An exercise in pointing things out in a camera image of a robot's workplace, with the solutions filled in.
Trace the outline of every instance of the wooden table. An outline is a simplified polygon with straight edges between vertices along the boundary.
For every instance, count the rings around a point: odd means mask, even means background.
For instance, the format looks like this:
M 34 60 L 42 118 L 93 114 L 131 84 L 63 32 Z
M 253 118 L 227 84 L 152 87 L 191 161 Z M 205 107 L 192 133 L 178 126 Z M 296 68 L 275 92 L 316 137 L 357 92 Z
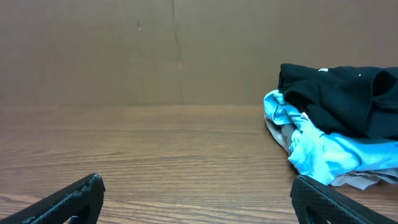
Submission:
M 98 223 L 297 223 L 261 106 L 0 108 L 0 218 L 90 173 Z M 398 221 L 398 185 L 338 191 Z

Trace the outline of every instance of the brown wall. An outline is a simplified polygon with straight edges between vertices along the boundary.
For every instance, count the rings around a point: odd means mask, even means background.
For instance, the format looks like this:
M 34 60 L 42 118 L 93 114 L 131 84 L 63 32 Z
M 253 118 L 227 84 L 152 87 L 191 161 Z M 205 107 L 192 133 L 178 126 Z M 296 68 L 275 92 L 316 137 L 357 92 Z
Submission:
M 397 9 L 396 0 L 1 0 L 0 106 L 261 104 L 283 62 L 397 65 Z

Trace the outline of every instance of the light blue shirt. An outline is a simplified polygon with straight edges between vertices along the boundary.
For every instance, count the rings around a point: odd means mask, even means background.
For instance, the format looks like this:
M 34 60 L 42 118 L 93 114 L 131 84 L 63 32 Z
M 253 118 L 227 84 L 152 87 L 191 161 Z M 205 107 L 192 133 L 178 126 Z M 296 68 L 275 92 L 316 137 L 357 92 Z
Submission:
M 279 90 L 268 93 L 264 98 L 264 113 L 276 125 L 296 125 L 288 160 L 300 174 L 325 185 L 352 170 L 398 168 L 398 141 L 325 134 L 312 124 L 305 113 L 285 102 Z

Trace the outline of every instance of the black cloth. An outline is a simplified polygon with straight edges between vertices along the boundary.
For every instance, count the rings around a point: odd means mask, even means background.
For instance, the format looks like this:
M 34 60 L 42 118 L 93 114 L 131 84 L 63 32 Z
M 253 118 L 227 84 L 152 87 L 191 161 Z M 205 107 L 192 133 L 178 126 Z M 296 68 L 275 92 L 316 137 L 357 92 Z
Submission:
M 398 67 L 336 67 L 284 63 L 278 90 L 327 134 L 398 139 Z

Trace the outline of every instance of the pile of clothes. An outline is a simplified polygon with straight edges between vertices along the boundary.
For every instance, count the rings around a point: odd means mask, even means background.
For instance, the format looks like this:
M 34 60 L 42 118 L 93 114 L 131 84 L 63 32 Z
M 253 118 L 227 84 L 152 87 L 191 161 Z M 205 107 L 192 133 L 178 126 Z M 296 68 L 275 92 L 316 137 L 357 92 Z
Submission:
M 264 114 L 300 174 L 362 190 L 398 183 L 398 67 L 282 64 Z

